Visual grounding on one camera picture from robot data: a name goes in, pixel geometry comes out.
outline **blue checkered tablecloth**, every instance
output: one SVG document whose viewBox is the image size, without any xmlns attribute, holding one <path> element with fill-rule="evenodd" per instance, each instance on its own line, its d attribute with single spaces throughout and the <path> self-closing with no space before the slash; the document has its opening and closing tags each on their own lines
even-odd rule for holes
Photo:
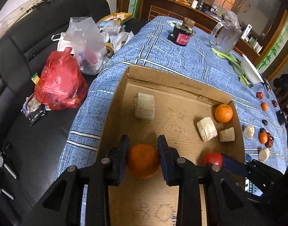
<svg viewBox="0 0 288 226">
<path fill-rule="evenodd" d="M 272 91 L 270 98 L 264 97 L 269 109 L 261 109 L 261 100 L 256 98 L 257 91 L 263 91 L 261 84 L 250 89 L 242 85 L 228 61 L 218 58 L 208 45 L 208 34 L 194 28 L 195 34 L 187 46 L 175 45 L 167 39 L 173 28 L 168 22 L 173 18 L 158 16 L 147 23 L 141 31 L 124 45 L 102 68 L 98 77 L 89 88 L 88 96 L 78 111 L 72 124 L 67 143 L 60 156 L 58 177 L 69 165 L 90 166 L 95 162 L 96 151 L 103 124 L 116 86 L 125 68 L 131 63 L 157 68 L 187 78 L 203 82 L 232 95 L 240 124 L 252 124 L 255 134 L 252 139 L 244 139 L 245 153 L 258 158 L 258 150 L 264 145 L 258 139 L 262 119 L 274 137 L 270 157 L 265 162 L 281 172 L 288 165 L 287 133 L 285 125 L 280 126 L 271 101 L 276 100 Z M 238 59 L 240 55 L 233 52 Z"/>
</svg>

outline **orange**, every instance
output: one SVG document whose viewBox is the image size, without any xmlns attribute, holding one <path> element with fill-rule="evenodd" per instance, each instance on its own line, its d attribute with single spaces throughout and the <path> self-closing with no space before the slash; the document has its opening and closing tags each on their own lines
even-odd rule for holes
<svg viewBox="0 0 288 226">
<path fill-rule="evenodd" d="M 260 133 L 259 134 L 259 141 L 262 144 L 265 144 L 267 142 L 268 136 L 266 132 Z"/>
<path fill-rule="evenodd" d="M 267 109 L 268 109 L 267 103 L 263 102 L 263 103 L 261 104 L 261 108 L 262 108 L 264 111 L 267 111 Z"/>
<path fill-rule="evenodd" d="M 158 151 L 147 144 L 132 147 L 127 155 L 127 168 L 138 178 L 149 178 L 156 174 L 160 167 Z"/>
<path fill-rule="evenodd" d="M 233 110 L 230 106 L 221 104 L 215 109 L 215 119 L 220 123 L 226 123 L 232 119 Z"/>
</svg>

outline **black leather sofa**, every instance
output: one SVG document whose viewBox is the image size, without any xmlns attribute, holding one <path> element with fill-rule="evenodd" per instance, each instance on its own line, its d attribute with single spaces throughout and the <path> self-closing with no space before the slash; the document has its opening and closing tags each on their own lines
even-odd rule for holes
<svg viewBox="0 0 288 226">
<path fill-rule="evenodd" d="M 57 49 L 54 34 L 66 31 L 70 17 L 92 16 L 95 22 L 110 14 L 106 0 L 49 0 L 34 7 L 0 39 L 0 149 L 18 175 L 2 168 L 1 185 L 14 200 L 0 194 L 0 217 L 19 225 L 53 183 L 58 160 L 78 109 L 49 111 L 32 127 L 21 108 L 34 91 L 30 80 L 39 76 Z M 145 21 L 131 19 L 126 31 L 139 32 Z M 95 76 L 85 76 L 90 85 Z"/>
</svg>

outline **red label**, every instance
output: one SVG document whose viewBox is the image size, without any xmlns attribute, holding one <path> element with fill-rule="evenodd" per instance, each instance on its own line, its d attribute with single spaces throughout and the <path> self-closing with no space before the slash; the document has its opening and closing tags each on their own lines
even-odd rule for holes
<svg viewBox="0 0 288 226">
<path fill-rule="evenodd" d="M 177 40 L 175 42 L 180 44 L 180 45 L 187 45 L 189 39 L 190 39 L 189 35 L 179 33 L 177 36 Z"/>
</svg>

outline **glass pitcher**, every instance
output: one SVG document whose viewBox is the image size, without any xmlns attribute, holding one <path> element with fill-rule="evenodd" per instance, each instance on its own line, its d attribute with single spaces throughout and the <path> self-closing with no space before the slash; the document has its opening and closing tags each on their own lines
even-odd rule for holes
<svg viewBox="0 0 288 226">
<path fill-rule="evenodd" d="M 210 35 L 211 46 L 226 55 L 228 55 L 242 35 L 240 27 L 235 26 L 229 20 L 220 21 L 213 29 Z"/>
</svg>

